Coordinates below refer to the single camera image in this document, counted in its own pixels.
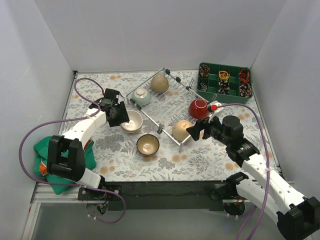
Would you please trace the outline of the beige bowl bird motif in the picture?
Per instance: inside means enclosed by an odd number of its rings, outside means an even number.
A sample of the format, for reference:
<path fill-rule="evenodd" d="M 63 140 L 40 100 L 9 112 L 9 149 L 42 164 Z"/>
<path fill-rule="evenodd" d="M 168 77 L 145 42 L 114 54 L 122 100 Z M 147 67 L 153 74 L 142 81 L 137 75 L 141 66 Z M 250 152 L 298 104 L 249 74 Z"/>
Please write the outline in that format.
<path fill-rule="evenodd" d="M 187 132 L 187 128 L 192 127 L 192 123 L 188 120 L 178 121 L 172 128 L 172 134 L 178 141 L 184 141 L 190 134 Z"/>

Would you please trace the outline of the beige bowl white flower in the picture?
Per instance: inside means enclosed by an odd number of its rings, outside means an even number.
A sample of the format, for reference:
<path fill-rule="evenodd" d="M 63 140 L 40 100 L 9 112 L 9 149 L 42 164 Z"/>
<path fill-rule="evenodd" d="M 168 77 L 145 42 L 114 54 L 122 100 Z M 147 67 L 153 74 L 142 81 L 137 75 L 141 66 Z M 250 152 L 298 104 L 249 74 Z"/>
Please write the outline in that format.
<path fill-rule="evenodd" d="M 128 110 L 127 114 L 128 114 L 128 117 L 129 117 L 129 121 L 133 120 L 135 122 L 142 123 L 142 125 L 143 125 L 143 118 L 142 118 L 140 113 L 138 113 L 135 110 Z"/>

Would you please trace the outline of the beige floral bowl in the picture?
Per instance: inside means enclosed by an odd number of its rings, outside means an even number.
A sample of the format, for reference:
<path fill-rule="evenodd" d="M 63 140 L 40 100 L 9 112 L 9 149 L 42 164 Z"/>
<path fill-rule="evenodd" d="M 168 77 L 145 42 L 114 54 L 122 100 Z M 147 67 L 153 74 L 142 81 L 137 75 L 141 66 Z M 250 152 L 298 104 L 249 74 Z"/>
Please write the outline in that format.
<path fill-rule="evenodd" d="M 142 128 L 142 123 L 130 120 L 129 122 L 121 123 L 120 127 L 125 133 L 134 135 Z"/>

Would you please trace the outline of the olive beige plain bowl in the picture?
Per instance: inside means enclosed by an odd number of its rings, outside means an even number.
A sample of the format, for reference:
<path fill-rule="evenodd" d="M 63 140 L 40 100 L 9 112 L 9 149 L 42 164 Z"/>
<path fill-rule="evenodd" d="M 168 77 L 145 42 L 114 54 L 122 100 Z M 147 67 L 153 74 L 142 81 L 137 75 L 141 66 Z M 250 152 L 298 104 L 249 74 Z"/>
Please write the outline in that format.
<path fill-rule="evenodd" d="M 163 75 L 156 75 L 150 82 L 150 88 L 153 92 L 164 93 L 169 88 L 169 81 Z"/>

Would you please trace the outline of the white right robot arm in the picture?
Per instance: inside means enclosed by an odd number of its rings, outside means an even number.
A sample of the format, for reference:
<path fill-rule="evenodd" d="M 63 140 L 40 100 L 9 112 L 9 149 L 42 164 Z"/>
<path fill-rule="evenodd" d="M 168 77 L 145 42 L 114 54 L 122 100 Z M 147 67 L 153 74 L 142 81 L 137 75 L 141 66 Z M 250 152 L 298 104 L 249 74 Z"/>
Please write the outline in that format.
<path fill-rule="evenodd" d="M 226 186 L 232 199 L 243 197 L 267 214 L 287 240 L 304 240 L 320 229 L 320 202 L 306 197 L 267 166 L 259 150 L 243 134 L 243 125 L 236 116 L 198 120 L 187 132 L 197 141 L 214 138 L 226 146 L 229 158 L 242 172 L 230 176 Z"/>

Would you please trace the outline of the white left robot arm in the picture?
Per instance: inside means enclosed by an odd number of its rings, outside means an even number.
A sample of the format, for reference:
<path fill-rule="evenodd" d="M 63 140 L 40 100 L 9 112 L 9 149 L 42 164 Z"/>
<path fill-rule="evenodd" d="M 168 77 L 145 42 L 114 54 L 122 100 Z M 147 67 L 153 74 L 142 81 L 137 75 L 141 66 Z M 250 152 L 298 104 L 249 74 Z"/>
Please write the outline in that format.
<path fill-rule="evenodd" d="M 70 130 L 50 138 L 46 165 L 48 174 L 89 187 L 95 200 L 103 199 L 107 191 L 102 177 L 86 167 L 85 145 L 104 124 L 112 128 L 130 121 L 124 101 L 101 98 L 99 107 L 92 104 Z"/>

